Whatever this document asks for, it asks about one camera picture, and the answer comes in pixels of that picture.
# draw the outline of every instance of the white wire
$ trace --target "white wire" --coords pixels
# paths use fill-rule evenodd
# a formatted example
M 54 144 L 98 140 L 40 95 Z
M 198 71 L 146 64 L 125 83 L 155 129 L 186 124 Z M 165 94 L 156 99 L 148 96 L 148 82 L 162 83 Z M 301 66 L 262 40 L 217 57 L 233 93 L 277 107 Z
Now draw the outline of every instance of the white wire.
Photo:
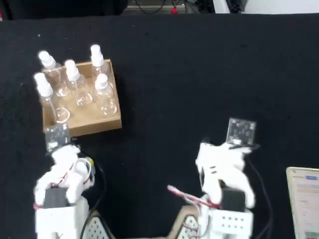
M 92 165 L 91 165 L 90 161 L 87 160 L 86 158 L 79 158 L 79 160 L 77 161 L 77 163 L 78 163 L 79 161 L 84 161 L 85 163 L 88 163 L 88 164 L 89 164 L 88 177 L 83 181 L 83 182 L 87 182 L 88 179 L 90 178 L 90 175 L 91 175 L 91 172 L 92 172 Z

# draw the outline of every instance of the red wire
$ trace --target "red wire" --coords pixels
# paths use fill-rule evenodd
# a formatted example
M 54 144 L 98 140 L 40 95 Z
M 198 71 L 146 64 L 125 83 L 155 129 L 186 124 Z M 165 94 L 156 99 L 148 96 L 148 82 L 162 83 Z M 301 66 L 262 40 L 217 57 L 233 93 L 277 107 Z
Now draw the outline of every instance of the red wire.
M 202 199 L 200 199 L 200 198 L 198 198 L 198 197 L 195 197 L 195 196 L 193 196 L 193 195 L 184 193 L 184 192 L 182 192 L 182 191 L 176 189 L 176 188 L 173 187 L 173 186 L 168 186 L 167 189 L 168 189 L 170 192 L 174 193 L 175 195 L 180 196 L 180 197 L 182 197 L 182 198 L 184 198 L 184 199 L 188 199 L 188 200 L 193 201 L 193 202 L 197 202 L 197 203 L 200 203 L 200 204 L 204 204 L 204 205 L 206 205 L 206 206 L 208 206 L 208 207 L 210 207 L 210 208 L 219 208 L 219 205 L 217 205 L 217 204 L 213 204 L 213 203 L 211 203 L 211 202 L 206 202 L 206 201 L 204 201 L 204 200 L 202 200 Z

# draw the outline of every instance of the black cable on floor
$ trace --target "black cable on floor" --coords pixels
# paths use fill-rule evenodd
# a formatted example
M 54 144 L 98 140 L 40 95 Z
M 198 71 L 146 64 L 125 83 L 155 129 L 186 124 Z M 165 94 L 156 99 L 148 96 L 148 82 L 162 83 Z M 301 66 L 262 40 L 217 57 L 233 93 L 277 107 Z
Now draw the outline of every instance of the black cable on floor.
M 105 194 L 106 194 L 106 177 L 105 177 L 105 174 L 104 174 L 104 171 L 102 169 L 102 167 L 100 166 L 99 163 L 97 163 L 96 161 L 94 161 L 94 165 L 96 166 L 96 168 L 100 171 L 101 173 L 101 177 L 103 178 L 103 191 L 101 193 L 101 196 L 99 197 L 99 199 L 96 201 L 96 203 L 94 204 L 94 206 L 91 208 L 91 210 L 89 211 L 89 214 L 87 216 L 87 218 L 85 219 L 85 222 L 84 222 L 84 225 L 82 227 L 82 230 L 81 230 L 81 234 L 80 234 L 80 239 L 83 239 L 83 235 L 84 235 L 84 232 L 85 232 L 85 228 L 86 226 L 88 225 L 89 221 L 91 220 L 92 218 L 92 214 L 94 213 L 94 211 L 98 208 L 100 202 L 102 201 L 102 199 L 104 198 Z
M 230 147 L 229 149 L 236 149 L 236 148 L 243 148 L 243 147 L 249 147 L 253 151 L 255 149 L 258 149 L 260 146 L 258 144 L 255 144 L 255 145 L 234 145 L 234 146 Z M 268 230 L 267 239 L 270 239 L 271 232 L 273 229 L 273 213 L 274 213 L 273 208 L 271 206 L 270 199 L 269 199 L 269 196 L 268 196 L 268 193 L 267 193 L 265 183 L 264 183 L 262 176 L 260 175 L 260 173 L 258 172 L 256 167 L 253 165 L 253 163 L 249 160 L 248 157 L 246 157 L 245 160 L 249 163 L 250 167 L 253 169 L 253 171 L 256 173 L 257 177 L 259 178 L 261 188 L 263 190 L 263 193 L 264 193 L 264 196 L 265 196 L 265 199 L 267 202 L 268 210 L 269 210 L 269 220 L 268 220 L 267 224 L 264 226 L 264 228 L 261 230 L 261 232 L 259 232 L 259 234 L 255 237 L 255 239 L 260 239 L 267 230 Z
M 272 229 L 273 229 L 273 208 L 271 206 L 270 199 L 268 197 L 263 178 L 261 177 L 261 175 L 258 172 L 258 170 L 255 168 L 253 163 L 248 158 L 246 159 L 246 161 L 249 163 L 249 165 L 251 166 L 251 168 L 254 170 L 254 172 L 256 173 L 257 177 L 259 178 L 259 181 L 260 181 L 260 184 L 261 184 L 261 188 L 262 188 L 263 193 L 265 195 L 265 198 L 266 198 L 266 201 L 267 201 L 268 210 L 269 210 L 268 223 L 265 225 L 264 229 L 255 237 L 255 239 L 260 239 L 261 236 L 266 232 L 267 229 L 268 229 L 267 239 L 270 239 L 271 238 L 271 232 L 272 232 Z
M 161 6 L 160 6 L 158 9 L 156 9 L 155 11 L 151 11 L 151 12 L 145 11 L 145 10 L 141 7 L 141 5 L 138 3 L 137 0 L 134 0 L 134 2 L 136 3 L 136 5 L 139 7 L 139 9 L 140 9 L 143 13 L 145 13 L 145 14 L 155 14 L 155 13 L 159 12 L 159 11 L 163 8 L 163 6 L 165 5 L 166 0 L 163 0 Z

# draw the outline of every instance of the white plastic part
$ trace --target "white plastic part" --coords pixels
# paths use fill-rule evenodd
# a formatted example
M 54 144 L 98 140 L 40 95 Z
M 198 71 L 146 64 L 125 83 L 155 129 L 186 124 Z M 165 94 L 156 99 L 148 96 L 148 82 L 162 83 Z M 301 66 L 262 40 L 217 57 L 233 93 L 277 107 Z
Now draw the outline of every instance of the white plastic part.
M 75 62 L 73 60 L 67 60 L 65 62 L 66 67 L 66 75 L 69 81 L 77 81 L 80 78 L 79 69 L 76 67 Z
M 244 213 L 212 210 L 209 216 L 213 232 L 238 235 L 240 238 L 249 238 L 252 234 L 253 214 L 248 210 Z
M 53 89 L 48 82 L 40 83 L 37 90 L 42 97 L 50 97 L 53 94 Z
M 85 229 L 83 239 L 109 239 L 106 229 L 99 217 L 93 217 Z
M 73 207 L 38 209 L 35 231 L 38 239 L 79 239 L 89 205 L 80 197 Z
M 42 85 L 42 84 L 45 84 L 45 83 L 48 82 L 48 80 L 46 79 L 45 74 L 41 73 L 41 72 L 35 73 L 33 78 L 34 78 L 34 80 L 36 82 L 36 86 L 39 86 L 39 85 Z
M 222 190 L 219 180 L 223 180 L 228 187 L 245 192 L 246 207 L 252 208 L 255 206 L 255 195 L 247 176 L 242 172 L 245 166 L 244 156 L 250 153 L 251 149 L 231 149 L 231 146 L 227 143 L 220 146 L 204 142 L 200 144 L 195 163 L 200 176 L 205 176 L 201 182 L 202 191 L 209 195 L 212 203 L 220 204 Z
M 104 58 L 99 45 L 91 46 L 91 61 L 95 67 L 100 67 L 104 64 Z
M 38 54 L 39 59 L 41 60 L 42 65 L 46 69 L 54 69 L 56 62 L 54 58 L 47 51 L 40 51 Z
M 45 190 L 50 187 L 51 183 L 67 188 L 66 197 L 70 203 L 76 202 L 84 190 L 93 186 L 94 178 L 83 184 L 89 172 L 86 163 L 78 157 L 78 152 L 79 148 L 73 145 L 63 146 L 53 152 L 55 165 L 37 181 L 34 188 L 37 205 L 43 205 Z
M 197 235 L 198 223 L 194 216 L 187 216 L 183 222 L 183 225 L 176 239 L 193 239 Z
M 108 76 L 106 74 L 99 74 L 95 81 L 95 89 L 103 90 L 108 86 Z

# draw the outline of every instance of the perforated bracket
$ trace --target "perforated bracket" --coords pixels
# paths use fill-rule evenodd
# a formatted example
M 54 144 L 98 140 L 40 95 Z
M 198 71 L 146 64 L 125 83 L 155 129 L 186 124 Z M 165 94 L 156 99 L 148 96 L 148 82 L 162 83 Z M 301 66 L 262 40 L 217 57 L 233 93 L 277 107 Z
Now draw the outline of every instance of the perforated bracket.
M 198 223 L 194 216 L 186 216 L 176 239 L 192 239 L 196 237 Z
M 93 217 L 85 230 L 84 239 L 110 239 L 99 217 Z
M 233 234 L 249 237 L 253 230 L 253 214 L 250 211 L 244 213 L 213 210 L 209 212 L 211 228 L 214 232 Z

